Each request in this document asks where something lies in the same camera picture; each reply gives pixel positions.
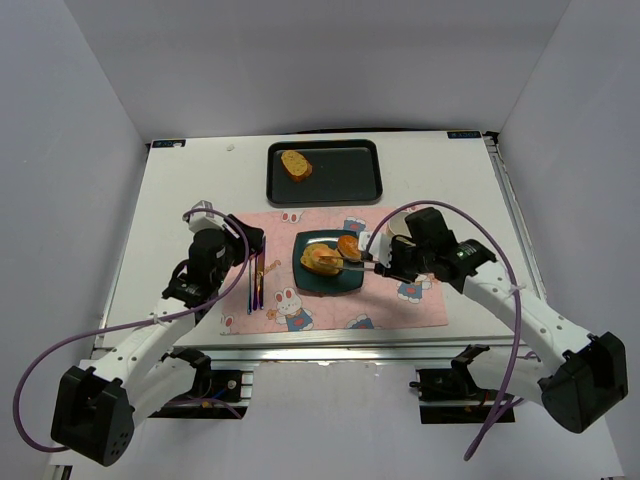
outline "white table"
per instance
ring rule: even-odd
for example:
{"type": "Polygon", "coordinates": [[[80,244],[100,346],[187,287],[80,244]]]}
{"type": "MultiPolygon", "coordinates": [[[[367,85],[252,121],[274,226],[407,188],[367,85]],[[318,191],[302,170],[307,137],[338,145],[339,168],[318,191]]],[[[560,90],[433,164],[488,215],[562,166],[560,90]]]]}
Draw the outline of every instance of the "white table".
{"type": "MultiPolygon", "coordinates": [[[[533,284],[528,271],[532,266],[527,265],[520,248],[518,236],[522,232],[514,228],[505,204],[503,190],[508,186],[498,175],[482,139],[453,140],[446,132],[197,138],[187,139],[184,147],[150,151],[107,324],[148,318],[171,271],[186,257],[192,235],[181,215],[192,205],[207,199],[224,212],[272,210],[265,194],[267,150],[271,144],[347,138],[366,138],[377,146],[384,187],[379,205],[435,199],[463,209],[497,238],[520,283],[533,284]]],[[[443,213],[460,240],[477,238],[484,242],[464,219],[443,213]]],[[[491,314],[450,287],[445,287],[444,292],[449,317],[449,325],[444,327],[222,336],[217,330],[219,311],[214,307],[179,344],[255,347],[406,341],[508,343],[510,330],[491,314]]],[[[115,346],[126,334],[107,335],[103,346],[115,346]]]]}
{"type": "MultiPolygon", "coordinates": [[[[354,137],[378,147],[381,205],[429,198],[462,208],[496,236],[520,281],[533,284],[528,268],[535,277],[535,266],[527,265],[519,244],[526,240],[512,223],[512,217],[521,219],[508,212],[514,208],[508,185],[482,140],[452,141],[442,132],[188,139],[184,148],[151,150],[108,324],[145,318],[153,308],[191,242],[181,214],[198,200],[210,199],[233,213],[271,209],[265,197],[269,145],[354,137]]],[[[459,239],[480,239],[462,219],[445,216],[459,239]]],[[[445,302],[448,326],[404,331],[220,336],[207,328],[218,318],[210,313],[180,343],[208,346],[218,368],[257,367],[249,374],[252,387],[243,389],[242,404],[251,401],[242,421],[150,419],[108,469],[73,452],[53,455],[51,463],[73,465],[71,478],[77,480],[533,480],[621,474],[604,420],[577,436],[541,407],[525,404],[516,423],[496,426],[468,463],[462,455],[479,425],[421,425],[418,400],[407,388],[416,368],[446,367],[467,342],[506,345],[511,338],[506,327],[453,289],[445,289],[445,302]],[[394,348],[400,342],[412,343],[394,348]],[[332,360],[363,362],[317,365],[332,360]]],[[[109,335],[104,346],[114,346],[123,335],[109,335]]]]}

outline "food on plate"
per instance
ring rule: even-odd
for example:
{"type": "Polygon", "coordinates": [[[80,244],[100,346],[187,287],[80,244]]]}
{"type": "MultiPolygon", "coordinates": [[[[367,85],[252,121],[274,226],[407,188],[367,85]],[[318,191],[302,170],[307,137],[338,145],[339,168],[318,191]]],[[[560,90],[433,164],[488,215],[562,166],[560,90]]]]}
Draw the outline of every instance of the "food on plate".
{"type": "Polygon", "coordinates": [[[338,252],[350,262],[359,262],[362,253],[358,250],[358,239],[352,235],[342,235],[338,238],[338,252]]]}
{"type": "Polygon", "coordinates": [[[341,272],[342,262],[343,260],[340,253],[324,243],[313,243],[307,246],[300,258],[300,263],[305,269],[311,273],[328,277],[332,277],[341,272]]]}
{"type": "Polygon", "coordinates": [[[299,183],[313,172],[313,167],[304,155],[295,150],[285,150],[282,153],[282,166],[291,179],[299,183]]]}

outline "white wall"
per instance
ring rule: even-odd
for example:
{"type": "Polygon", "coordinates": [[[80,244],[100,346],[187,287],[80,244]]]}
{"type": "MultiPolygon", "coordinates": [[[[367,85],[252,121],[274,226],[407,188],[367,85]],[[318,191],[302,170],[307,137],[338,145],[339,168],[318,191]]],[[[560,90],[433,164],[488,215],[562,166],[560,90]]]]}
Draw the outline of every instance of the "white wall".
{"type": "Polygon", "coordinates": [[[640,478],[640,3],[573,1],[500,137],[550,302],[627,346],[607,421],[640,478]]]}
{"type": "Polygon", "coordinates": [[[500,130],[568,0],[66,0],[144,139],[500,130]]]}
{"type": "MultiPolygon", "coordinates": [[[[62,0],[9,0],[0,15],[0,466],[36,479],[11,398],[45,347],[98,325],[144,146],[62,0]]],[[[42,366],[26,425],[47,442],[60,375],[89,344],[42,366]]]]}

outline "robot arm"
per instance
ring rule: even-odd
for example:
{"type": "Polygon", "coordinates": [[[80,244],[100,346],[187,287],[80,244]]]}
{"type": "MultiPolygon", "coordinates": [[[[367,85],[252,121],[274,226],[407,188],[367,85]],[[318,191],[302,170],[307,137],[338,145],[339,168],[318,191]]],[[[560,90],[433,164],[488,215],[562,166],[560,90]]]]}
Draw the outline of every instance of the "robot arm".
{"type": "MultiPolygon", "coordinates": [[[[458,243],[434,208],[409,215],[406,223],[411,238],[375,239],[376,273],[404,282],[432,273],[513,330],[513,287],[495,255],[475,240],[458,243]]],[[[363,245],[368,238],[361,236],[363,245]]],[[[520,298],[521,338],[541,362],[518,359],[509,393],[542,405],[564,428],[581,433],[628,393],[624,345],[609,332],[591,334],[526,290],[520,298]]],[[[470,346],[452,361],[454,381],[463,391],[498,390],[508,359],[489,347],[470,346]]]]}
{"type": "MultiPolygon", "coordinates": [[[[246,235],[249,255],[260,253],[264,232],[229,218],[246,235]]],[[[218,295],[230,268],[242,263],[245,247],[208,214],[185,220],[195,233],[189,259],[178,264],[162,292],[154,311],[158,322],[134,330],[90,367],[72,367],[60,380],[51,437],[101,465],[124,454],[149,415],[178,395],[201,396],[202,384],[208,385],[209,357],[170,349],[206,315],[211,306],[203,306],[218,295]]]]}

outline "bunny print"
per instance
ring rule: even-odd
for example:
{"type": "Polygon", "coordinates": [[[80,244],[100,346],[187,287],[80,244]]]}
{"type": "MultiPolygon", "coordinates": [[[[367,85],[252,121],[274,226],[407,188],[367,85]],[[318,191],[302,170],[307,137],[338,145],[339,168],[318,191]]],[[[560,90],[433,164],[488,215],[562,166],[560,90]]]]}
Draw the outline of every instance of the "bunny print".
{"type": "Polygon", "coordinates": [[[350,230],[354,233],[364,232],[364,229],[367,227],[367,224],[361,218],[355,217],[347,217],[342,224],[343,230],[350,230]]]}
{"type": "Polygon", "coordinates": [[[300,221],[300,218],[302,218],[303,213],[304,210],[295,212],[285,210],[284,212],[282,212],[282,215],[280,215],[280,220],[285,223],[298,223],[300,221]]]}
{"type": "Polygon", "coordinates": [[[418,275],[413,283],[398,282],[398,298],[410,303],[420,303],[422,292],[431,289],[431,279],[426,275],[418,275]]]}
{"type": "Polygon", "coordinates": [[[220,320],[220,335],[231,335],[231,325],[233,325],[233,315],[222,314],[220,320]]]}
{"type": "Polygon", "coordinates": [[[302,308],[302,299],[291,287],[276,292],[276,309],[269,310],[267,317],[276,323],[286,325],[290,332],[311,330],[313,328],[312,313],[302,308]]]}
{"type": "Polygon", "coordinates": [[[349,323],[347,323],[347,326],[345,328],[349,330],[355,330],[355,329],[372,330],[375,327],[373,326],[373,321],[369,318],[369,315],[367,315],[366,313],[362,313],[358,315],[356,318],[354,318],[353,320],[351,320],[349,323]]]}

